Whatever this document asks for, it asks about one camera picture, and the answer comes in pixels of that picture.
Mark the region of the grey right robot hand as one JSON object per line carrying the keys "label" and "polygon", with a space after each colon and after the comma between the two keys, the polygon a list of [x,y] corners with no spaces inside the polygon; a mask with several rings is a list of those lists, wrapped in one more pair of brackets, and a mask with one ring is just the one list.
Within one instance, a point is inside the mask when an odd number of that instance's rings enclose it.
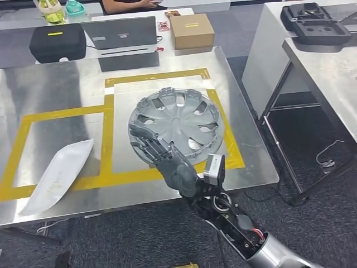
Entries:
{"label": "grey right robot hand", "polygon": [[192,198],[196,193],[198,175],[195,168],[174,142],[168,143],[158,133],[146,127],[131,123],[130,133],[138,138],[132,142],[152,161],[164,178],[165,183],[184,197]]}

